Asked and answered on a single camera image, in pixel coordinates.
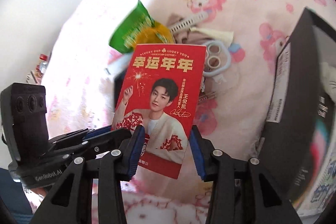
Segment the screw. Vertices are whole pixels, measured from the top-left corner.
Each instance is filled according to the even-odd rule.
[[[119,156],[120,154],[121,154],[121,151],[118,150],[118,149],[113,150],[113,151],[111,152],[111,155],[112,155],[112,156]]]
[[[213,153],[214,156],[217,156],[217,157],[223,155],[223,152],[221,150],[218,150],[218,149],[214,150],[212,153]]]
[[[254,165],[258,165],[260,161],[257,158],[251,158],[250,162]]]
[[[81,164],[83,162],[83,158],[82,157],[78,157],[78,158],[75,158],[74,162],[75,164]]]

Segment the signature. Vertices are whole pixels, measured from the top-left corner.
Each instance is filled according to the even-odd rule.
[[[182,111],[182,109],[173,109],[171,112],[170,112],[171,115],[177,115],[179,117],[189,117],[191,114],[189,112],[185,112],[185,111]]]

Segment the printed man photo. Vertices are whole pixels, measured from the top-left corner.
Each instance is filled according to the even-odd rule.
[[[134,109],[125,115],[126,106],[133,94],[133,86],[123,91],[123,99],[115,111],[112,128],[127,128],[133,132],[137,125],[145,128],[146,153],[182,164],[187,136],[181,123],[164,112],[178,94],[177,84],[172,79],[161,78],[153,86],[149,109]]]

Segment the box label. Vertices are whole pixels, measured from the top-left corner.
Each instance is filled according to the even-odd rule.
[[[288,43],[278,58],[274,92],[266,122],[281,121],[289,80],[290,49],[290,43]]]

